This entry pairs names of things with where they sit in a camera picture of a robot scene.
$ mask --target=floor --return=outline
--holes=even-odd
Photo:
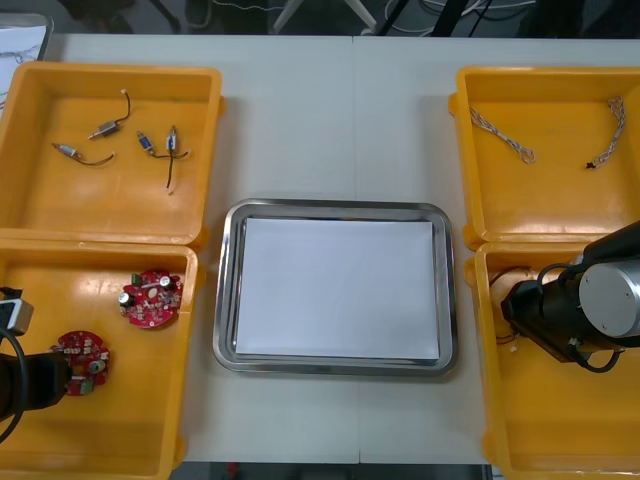
[[[282,465],[242,464],[237,480],[483,480],[489,469],[477,465]],[[229,465],[185,463],[171,480],[233,480]]]
[[[515,0],[494,0],[494,6],[514,3]],[[597,0],[600,4],[608,4],[608,0]],[[262,12],[252,9],[240,10],[232,6],[213,6],[210,25],[202,30],[190,29],[185,21],[186,0],[162,0],[166,7],[180,20],[182,34],[268,34],[278,17],[279,10]],[[239,6],[257,5],[263,8],[277,8],[286,0],[224,0],[225,3],[234,2]],[[385,6],[388,0],[362,0],[371,15],[382,24],[385,18]],[[391,0],[389,11],[395,0]],[[51,16],[55,23],[55,31],[63,33],[91,33],[96,26],[88,22],[73,20],[67,10],[55,0],[3,0],[2,9],[37,11]],[[425,8],[418,0],[410,0],[404,12],[396,22],[396,26],[411,32],[391,30],[392,36],[418,36],[420,31],[435,24],[438,18],[437,10]],[[496,18],[510,17],[503,21]],[[509,14],[493,14],[493,20],[479,23],[474,36],[477,37],[514,37],[526,9],[509,10]],[[171,34],[172,30],[167,21],[153,7],[149,0],[134,0],[133,5],[121,10],[122,16],[131,25],[134,33],[139,34]],[[458,23],[454,36],[467,36],[475,23],[475,14],[465,15]],[[305,0],[291,20],[285,25],[281,34],[289,35],[360,35],[365,29],[363,22],[341,0]]]

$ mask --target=white table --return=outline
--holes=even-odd
[[[54,36],[68,62],[214,66],[228,110],[207,224],[247,197],[431,202],[454,229],[460,354],[444,380],[244,375],[211,351],[201,291],[183,431],[188,460],[482,463],[484,406],[447,96],[463,65],[638,65],[635,41]],[[215,248],[203,254],[215,272]]]

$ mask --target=yellow plastic bin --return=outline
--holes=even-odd
[[[89,140],[107,121],[120,131]],[[18,68],[0,125],[0,238],[202,246],[205,207],[222,113],[221,76],[211,68],[31,62]],[[178,131],[170,191],[169,159],[148,155],[137,131],[166,155]],[[51,144],[71,145],[81,165]]]
[[[610,161],[621,96],[626,125]],[[476,109],[535,152],[527,165],[503,140],[473,126]],[[640,68],[466,67],[449,101],[456,117],[467,245],[590,242],[640,218]]]
[[[640,475],[639,350],[627,350],[616,368],[596,375],[558,362],[528,338],[496,339],[510,332],[500,302],[511,287],[535,278],[546,265],[569,261],[583,248],[575,243],[485,244],[466,265],[482,352],[488,428],[483,446],[487,459],[509,480]],[[532,268],[513,270],[489,286],[498,273],[515,266]],[[600,352],[592,362],[603,364],[609,355]]]
[[[198,284],[195,253],[181,246],[0,240],[0,284],[35,307],[25,353],[46,352],[72,330],[111,350],[107,382],[25,412],[0,445],[0,478],[167,479],[184,455],[179,439],[187,352]],[[162,268],[184,280],[178,318],[143,330],[120,314],[131,273]],[[2,351],[13,355],[8,342]]]

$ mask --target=sheet of paper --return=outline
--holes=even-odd
[[[20,63],[38,58],[46,27],[0,29],[0,115],[9,93],[13,72]]]
[[[432,227],[249,219],[236,351],[437,359]]]

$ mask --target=red circuit board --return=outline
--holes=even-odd
[[[161,285],[163,278],[170,279],[168,287]],[[136,327],[159,327],[176,316],[182,302],[182,289],[180,277],[166,271],[150,270],[134,274],[132,283],[123,288],[124,293],[129,295],[129,303],[121,304],[120,311]]]
[[[103,344],[98,335],[77,330],[63,335],[58,344],[50,348],[52,352],[62,353],[71,368],[67,395],[87,395],[107,381],[111,352]]]

